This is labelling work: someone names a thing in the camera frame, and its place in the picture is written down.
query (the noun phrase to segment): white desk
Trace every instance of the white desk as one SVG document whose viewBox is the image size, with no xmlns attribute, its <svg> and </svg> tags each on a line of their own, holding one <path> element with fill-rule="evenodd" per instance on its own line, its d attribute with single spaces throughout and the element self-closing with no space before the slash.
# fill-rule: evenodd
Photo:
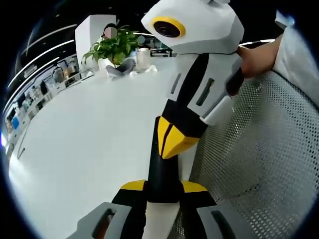
<svg viewBox="0 0 319 239">
<path fill-rule="evenodd" d="M 147 179 L 155 117 L 166 103 L 174 59 L 156 59 L 157 73 L 116 80 L 96 74 L 60 92 L 32 119 L 25 151 L 19 160 L 17 147 L 12 154 L 9 177 L 42 238 L 66 238 L 123 184 Z M 180 156 L 183 180 L 194 154 L 192 148 Z M 144 238 L 167 238 L 178 208 L 148 204 Z"/>
</svg>

